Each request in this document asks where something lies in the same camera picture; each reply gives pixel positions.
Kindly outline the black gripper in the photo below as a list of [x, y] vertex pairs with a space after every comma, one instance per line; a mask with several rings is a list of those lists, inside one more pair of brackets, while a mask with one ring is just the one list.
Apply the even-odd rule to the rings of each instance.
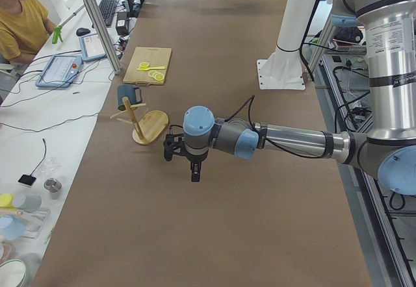
[[191, 181], [199, 182], [200, 175], [201, 175], [201, 166], [202, 166], [201, 162], [203, 162], [207, 158], [208, 150], [202, 153], [201, 152], [191, 153], [190, 151], [185, 151], [185, 156], [191, 162], [190, 163]]

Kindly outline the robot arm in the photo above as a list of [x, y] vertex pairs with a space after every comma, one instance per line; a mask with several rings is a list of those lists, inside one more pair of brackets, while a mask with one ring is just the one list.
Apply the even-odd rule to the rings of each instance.
[[188, 109], [175, 153], [190, 161], [200, 179], [210, 149], [249, 159], [256, 149], [276, 149], [302, 158], [332, 158], [402, 195], [415, 194], [415, 0], [334, 0], [336, 21], [365, 28], [372, 128], [366, 133], [309, 131], [236, 116], [214, 117], [204, 106]]

